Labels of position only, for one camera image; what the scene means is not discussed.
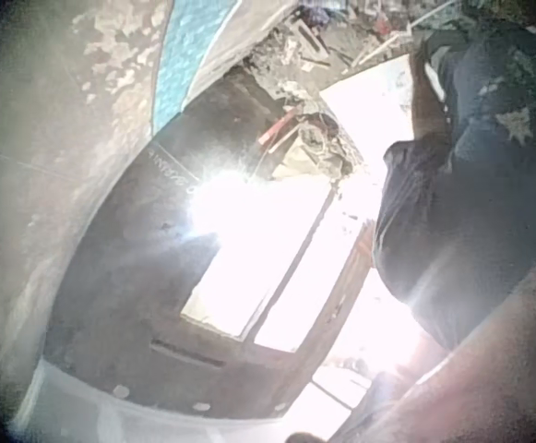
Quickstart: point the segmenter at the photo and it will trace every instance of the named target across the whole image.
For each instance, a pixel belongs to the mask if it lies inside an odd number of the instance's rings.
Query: concrete wall
[[[243,5],[248,9],[241,6],[232,18],[241,26],[254,16],[245,39],[251,44],[266,31],[257,23],[269,26],[272,18],[254,14],[263,2]],[[5,2],[0,9],[4,417],[24,398],[42,352],[54,295],[82,234],[150,140],[157,66],[172,8],[164,0],[29,0]],[[242,53],[241,45],[237,57],[227,55],[241,41],[235,27],[222,28],[224,36],[212,46],[216,55],[204,63],[214,74],[201,75],[191,96]],[[164,43],[163,51],[196,44],[181,38]],[[198,47],[193,54],[207,51]],[[191,79],[185,81],[189,88]]]

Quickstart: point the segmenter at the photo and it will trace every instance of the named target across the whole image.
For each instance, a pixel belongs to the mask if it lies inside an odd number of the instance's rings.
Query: scattered trash
[[[322,67],[324,69],[329,69],[331,67],[331,63],[328,62],[319,62],[316,60],[311,60],[310,58],[301,57],[301,60],[303,60],[306,63],[310,63],[314,66]]]
[[[303,62],[303,64],[301,65],[301,69],[304,72],[311,72],[314,67],[315,65],[313,65],[312,63],[308,63],[308,62]]]
[[[298,43],[298,41],[293,40],[293,39],[288,39],[286,41],[286,45],[284,46],[284,56],[282,57],[282,63],[284,65],[287,66],[290,64],[299,44],[300,43]]]
[[[392,25],[390,24],[390,21],[388,21],[387,14],[384,12],[380,12],[376,16],[374,31],[381,36],[387,36],[393,31]]]
[[[286,26],[295,35],[303,47],[303,53],[315,60],[325,60],[329,57],[327,47],[318,39],[311,29],[298,16],[291,16]]]
[[[290,109],[280,120],[278,120],[270,129],[268,129],[257,141],[261,146],[265,146],[270,140],[276,138],[278,133],[296,116],[298,110],[296,107]]]
[[[348,0],[300,0],[301,6],[343,11],[348,8]]]
[[[286,143],[292,136],[296,135],[298,133],[299,126],[298,124],[294,125],[291,129],[289,129],[287,132],[284,133],[284,135],[276,142],[274,143],[271,148],[268,150],[268,154],[273,154],[278,150],[280,146],[282,146],[284,143]]]
[[[309,28],[317,28],[318,30],[324,30],[331,21],[331,16],[322,7],[305,8],[301,12],[301,18]]]

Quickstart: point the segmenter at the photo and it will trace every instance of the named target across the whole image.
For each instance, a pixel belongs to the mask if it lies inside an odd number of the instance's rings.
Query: dark floor
[[[218,250],[213,235],[192,234],[192,193],[220,171],[255,171],[257,138],[282,115],[249,75],[233,71],[162,129],[105,200],[66,272],[46,337],[49,362],[106,392],[126,387],[121,395],[145,406],[196,413],[193,405],[211,398],[206,416],[269,415],[245,404],[270,397],[273,374],[265,368],[225,376],[189,357],[152,352],[150,344],[185,337],[176,326],[180,311]],[[268,176],[278,162],[264,159],[257,175]],[[200,352],[211,364],[221,356],[220,349]],[[242,371],[254,382],[225,396]],[[209,392],[210,385],[222,392]]]

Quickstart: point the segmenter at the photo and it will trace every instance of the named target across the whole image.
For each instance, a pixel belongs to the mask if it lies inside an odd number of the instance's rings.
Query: debris
[[[391,31],[393,31],[390,21],[388,21],[387,14],[385,14],[384,12],[380,12],[378,14],[374,25],[374,30],[378,35],[383,36],[386,36],[390,34]]]
[[[274,152],[276,152],[280,146],[286,143],[286,141],[288,141],[293,135],[298,133],[298,129],[299,126],[294,125],[292,129],[290,129],[286,134],[281,137],[280,140],[278,140],[271,148],[269,148],[268,154],[273,154]]]
[[[284,56],[282,57],[282,63],[284,65],[289,65],[292,61],[292,58],[294,57],[294,53],[296,52],[296,48],[298,48],[298,41],[293,39],[288,39],[286,41],[286,45],[284,46]]]
[[[324,30],[331,21],[328,12],[322,7],[305,8],[301,13],[301,19],[309,28],[318,30]]]
[[[309,94],[297,81],[287,80],[280,84],[280,88],[288,95],[292,95],[297,100],[313,100]]]
[[[299,3],[301,6],[332,11],[344,11],[348,8],[348,0],[300,0]]]
[[[325,60],[329,57],[325,44],[315,36],[301,18],[291,16],[286,21],[286,26],[299,40],[303,46],[304,53],[308,53],[315,60]]]
[[[293,107],[270,129],[268,129],[257,141],[261,146],[265,146],[270,140],[278,136],[278,133],[296,116],[297,108]]]
[[[322,67],[324,69],[329,69],[331,67],[331,63],[317,62],[316,60],[311,60],[310,58],[306,58],[306,57],[301,57],[301,60],[303,60],[304,62],[312,63],[313,65]]]
[[[314,67],[315,67],[315,65],[313,65],[312,63],[303,62],[303,65],[301,66],[301,69],[304,72],[311,72]]]

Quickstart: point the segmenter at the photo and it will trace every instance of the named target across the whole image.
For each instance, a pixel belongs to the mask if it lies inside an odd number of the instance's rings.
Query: person
[[[536,34],[499,20],[439,31],[411,72],[415,140],[385,154],[374,263],[453,350],[536,266]]]
[[[374,265],[452,354],[330,441],[536,441],[536,33],[488,20],[410,61],[415,137],[385,154]]]

